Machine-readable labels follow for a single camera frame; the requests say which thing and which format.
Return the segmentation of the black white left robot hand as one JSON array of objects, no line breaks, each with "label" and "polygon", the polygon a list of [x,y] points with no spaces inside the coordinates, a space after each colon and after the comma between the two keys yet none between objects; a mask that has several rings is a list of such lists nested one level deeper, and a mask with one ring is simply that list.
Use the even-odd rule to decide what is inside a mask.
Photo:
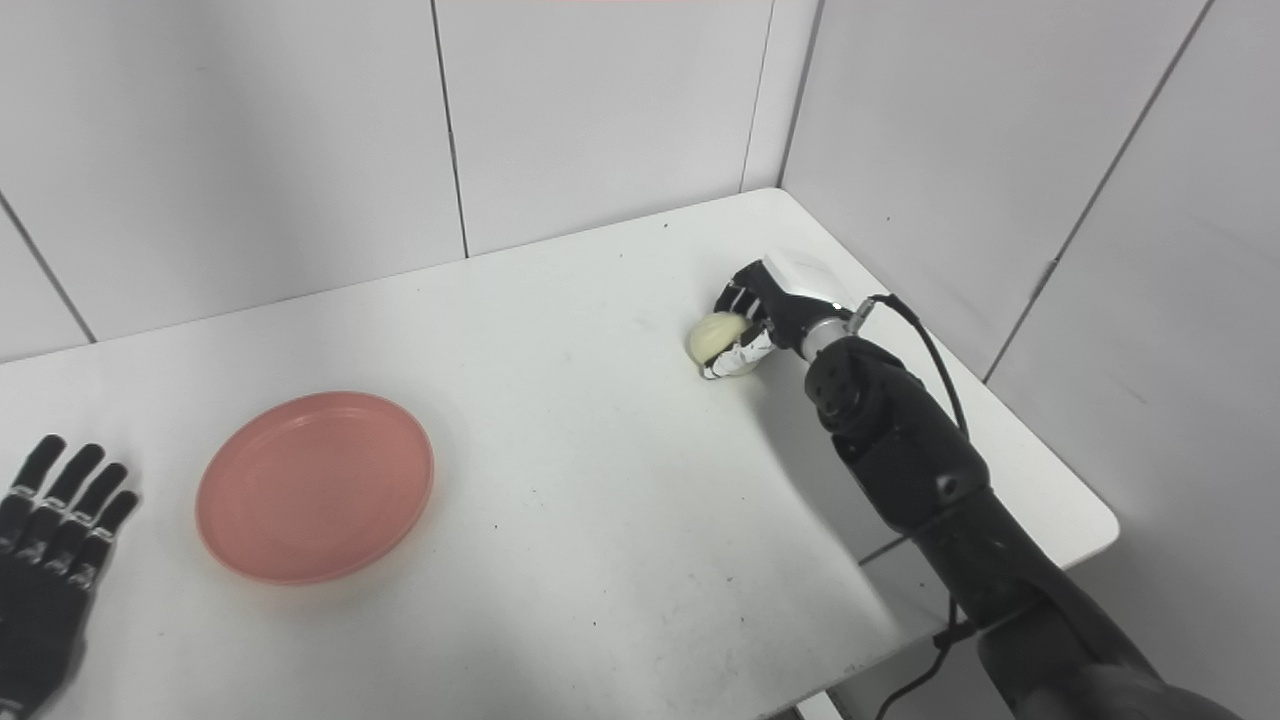
[{"label": "black white left robot hand", "polygon": [[1,506],[1,706],[32,719],[65,685],[83,650],[84,626],[127,518],[140,502],[123,489],[119,462],[84,445],[56,478],[67,441],[45,436],[29,452]]}]

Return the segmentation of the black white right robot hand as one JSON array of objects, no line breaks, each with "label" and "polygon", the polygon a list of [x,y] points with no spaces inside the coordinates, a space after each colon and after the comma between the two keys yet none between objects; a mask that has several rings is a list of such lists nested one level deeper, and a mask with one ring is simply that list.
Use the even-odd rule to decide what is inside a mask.
[{"label": "black white right robot hand", "polygon": [[836,299],[840,291],[823,263],[768,254],[730,278],[710,314],[689,332],[687,354],[708,380],[746,375],[780,350],[810,363],[856,334],[855,313]]}]

